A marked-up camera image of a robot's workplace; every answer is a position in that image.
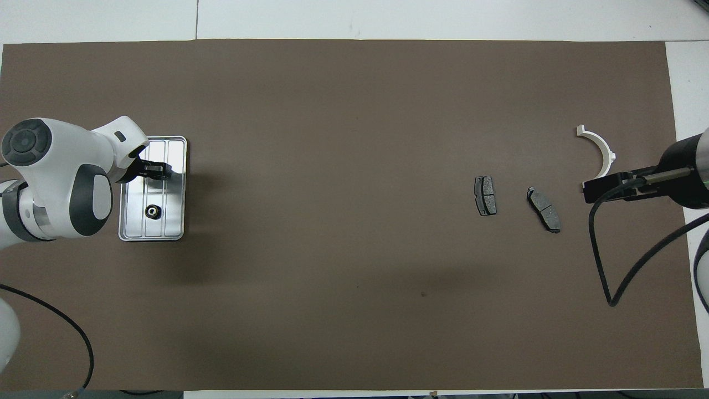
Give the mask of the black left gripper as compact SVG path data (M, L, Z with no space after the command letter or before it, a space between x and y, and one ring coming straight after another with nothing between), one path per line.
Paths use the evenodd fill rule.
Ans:
M116 184L129 183L137 177L144 177L151 180L164 181L172 177L171 170L165 170L163 162L144 161L139 157L132 159L131 164L124 170L117 172Z

